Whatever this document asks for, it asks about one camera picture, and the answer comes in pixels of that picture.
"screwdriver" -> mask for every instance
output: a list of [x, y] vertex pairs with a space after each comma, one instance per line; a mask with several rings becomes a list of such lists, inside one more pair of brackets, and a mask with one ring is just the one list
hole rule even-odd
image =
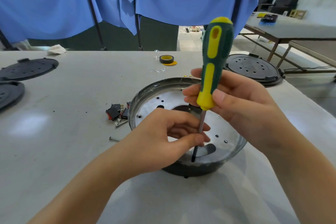
[[[213, 19], [205, 31], [203, 39], [203, 69], [201, 90], [197, 104], [202, 109], [199, 133], [202, 132], [206, 111], [215, 106], [212, 93], [217, 88], [233, 43], [233, 24], [229, 18]], [[195, 146], [191, 162], [195, 162], [198, 146]]]

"hand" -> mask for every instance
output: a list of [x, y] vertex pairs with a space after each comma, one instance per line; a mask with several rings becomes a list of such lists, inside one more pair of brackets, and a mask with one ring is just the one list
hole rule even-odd
[[[201, 68], [191, 70], [198, 78], [201, 73]], [[195, 84], [184, 89], [184, 101], [198, 106], [200, 88], [200, 84]], [[217, 106], [211, 110], [263, 153], [279, 148], [286, 140], [286, 131], [296, 130], [264, 86], [250, 78], [223, 70], [212, 98]]]
[[[204, 146], [210, 139], [204, 132], [198, 134], [199, 125], [200, 120], [190, 113], [156, 108], [111, 148], [122, 160], [125, 179], [167, 167], [190, 148]], [[203, 131], [208, 130], [204, 124]], [[169, 142], [168, 136], [178, 140]]]

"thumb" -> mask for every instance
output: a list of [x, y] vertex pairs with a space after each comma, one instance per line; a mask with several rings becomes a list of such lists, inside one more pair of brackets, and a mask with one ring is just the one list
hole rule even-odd
[[251, 109], [254, 109], [254, 104], [256, 104], [252, 101], [226, 94], [218, 89], [212, 93], [212, 99], [224, 111], [237, 113], [242, 116], [246, 116]]
[[181, 137], [179, 140], [170, 142], [173, 152], [178, 155], [177, 158], [181, 157], [190, 148], [199, 145], [204, 142], [204, 136], [201, 134], [189, 134], [187, 136]]

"left hand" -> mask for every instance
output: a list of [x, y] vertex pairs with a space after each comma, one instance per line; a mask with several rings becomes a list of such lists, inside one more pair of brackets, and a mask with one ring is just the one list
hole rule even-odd
[[[198, 134], [200, 120], [190, 113], [156, 108], [130, 134], [114, 145], [124, 179], [157, 171], [177, 161], [190, 148], [210, 139]], [[210, 130], [204, 124], [203, 131]], [[177, 138], [169, 142], [168, 136]]]

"work table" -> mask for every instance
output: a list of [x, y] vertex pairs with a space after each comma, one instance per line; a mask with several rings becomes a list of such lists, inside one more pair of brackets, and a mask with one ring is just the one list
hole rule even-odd
[[[173, 55], [164, 66], [156, 55]], [[0, 113], [0, 223], [25, 223], [90, 160], [122, 139], [105, 110], [152, 82], [189, 75], [200, 52], [0, 52], [1, 67], [53, 58], [57, 69], [22, 81], [23, 99]], [[336, 119], [285, 80], [268, 88], [288, 119], [336, 165]], [[98, 223], [299, 223], [267, 158], [249, 143], [217, 172], [165, 171], [123, 183]]]

